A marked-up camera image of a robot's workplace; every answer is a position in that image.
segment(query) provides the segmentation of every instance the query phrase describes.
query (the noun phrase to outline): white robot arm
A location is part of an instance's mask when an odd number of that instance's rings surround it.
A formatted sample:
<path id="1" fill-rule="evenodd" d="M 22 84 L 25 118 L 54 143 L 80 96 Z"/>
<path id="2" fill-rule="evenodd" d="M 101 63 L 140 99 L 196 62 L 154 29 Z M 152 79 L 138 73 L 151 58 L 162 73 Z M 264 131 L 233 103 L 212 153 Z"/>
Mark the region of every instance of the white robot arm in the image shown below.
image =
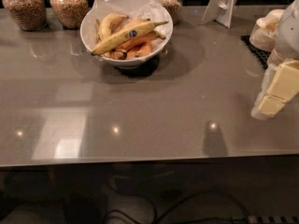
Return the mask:
<path id="1" fill-rule="evenodd" d="M 267 63 L 262 91 L 251 111 L 263 120 L 273 118 L 299 92 L 299 0 L 284 11 Z"/>

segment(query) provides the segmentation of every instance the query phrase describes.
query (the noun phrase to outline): dark floor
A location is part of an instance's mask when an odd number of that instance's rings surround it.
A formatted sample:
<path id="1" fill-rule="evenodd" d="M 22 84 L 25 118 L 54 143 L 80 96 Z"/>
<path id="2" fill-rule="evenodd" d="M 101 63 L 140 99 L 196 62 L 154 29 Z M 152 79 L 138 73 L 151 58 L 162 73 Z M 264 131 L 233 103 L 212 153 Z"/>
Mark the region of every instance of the dark floor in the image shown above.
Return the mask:
<path id="1" fill-rule="evenodd" d="M 247 216 L 299 216 L 297 156 L 20 167 L 2 169 L 1 176 L 0 223 L 225 223 L 232 217 L 244 223 Z"/>

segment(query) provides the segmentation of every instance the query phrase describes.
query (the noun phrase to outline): bowl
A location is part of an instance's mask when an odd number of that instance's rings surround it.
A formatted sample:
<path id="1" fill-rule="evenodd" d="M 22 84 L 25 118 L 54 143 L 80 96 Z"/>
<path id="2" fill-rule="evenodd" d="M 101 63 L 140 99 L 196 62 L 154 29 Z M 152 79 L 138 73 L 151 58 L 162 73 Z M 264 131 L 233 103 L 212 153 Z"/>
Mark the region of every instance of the bowl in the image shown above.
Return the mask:
<path id="1" fill-rule="evenodd" d="M 101 21 L 107 14 L 118 12 L 129 16 L 129 20 L 146 18 L 151 21 L 168 21 L 168 24 L 158 26 L 156 31 L 164 34 L 166 39 L 157 39 L 153 42 L 153 51 L 150 55 L 130 60 L 114 60 L 105 56 L 94 56 L 100 62 L 105 62 L 119 68 L 136 68 L 150 58 L 158 55 L 168 43 L 173 33 L 173 21 L 168 11 L 153 0 L 95 0 L 93 8 L 87 13 L 80 27 L 80 36 L 88 52 L 92 52 L 97 44 L 96 20 Z"/>

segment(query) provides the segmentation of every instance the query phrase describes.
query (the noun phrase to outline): white bowl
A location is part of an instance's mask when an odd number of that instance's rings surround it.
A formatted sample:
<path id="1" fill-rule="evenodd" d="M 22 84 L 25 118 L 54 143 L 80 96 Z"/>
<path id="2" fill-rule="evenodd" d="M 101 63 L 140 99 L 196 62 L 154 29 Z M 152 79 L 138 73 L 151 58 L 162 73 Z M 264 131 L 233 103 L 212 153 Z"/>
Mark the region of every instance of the white bowl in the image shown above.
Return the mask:
<path id="1" fill-rule="evenodd" d="M 105 61 L 119 68 L 135 68 L 150 58 L 159 54 L 169 41 L 173 32 L 173 21 L 168 11 L 158 2 L 153 0 L 95 0 L 93 8 L 82 21 L 80 35 L 87 51 L 92 52 L 97 43 L 97 27 L 95 20 L 101 21 L 108 13 L 119 12 L 129 15 L 130 19 L 146 18 L 151 21 L 169 21 L 168 24 L 158 26 L 155 30 L 166 36 L 165 40 L 155 41 L 153 52 L 145 57 L 131 60 L 114 60 L 105 56 L 94 56 L 98 61 Z"/>

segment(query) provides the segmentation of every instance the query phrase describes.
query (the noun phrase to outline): table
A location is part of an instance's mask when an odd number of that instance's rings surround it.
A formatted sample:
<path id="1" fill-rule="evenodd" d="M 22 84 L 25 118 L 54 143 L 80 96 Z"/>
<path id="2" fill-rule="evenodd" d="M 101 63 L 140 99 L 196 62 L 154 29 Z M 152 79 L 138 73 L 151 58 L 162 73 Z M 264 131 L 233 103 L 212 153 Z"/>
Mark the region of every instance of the table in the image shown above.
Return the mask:
<path id="1" fill-rule="evenodd" d="M 184 7 L 138 76 L 96 61 L 50 8 L 33 33 L 1 9 L 0 166 L 299 153 L 298 98 L 275 119 L 250 115 L 264 70 L 240 36 L 273 8 L 235 7 L 228 30 Z"/>

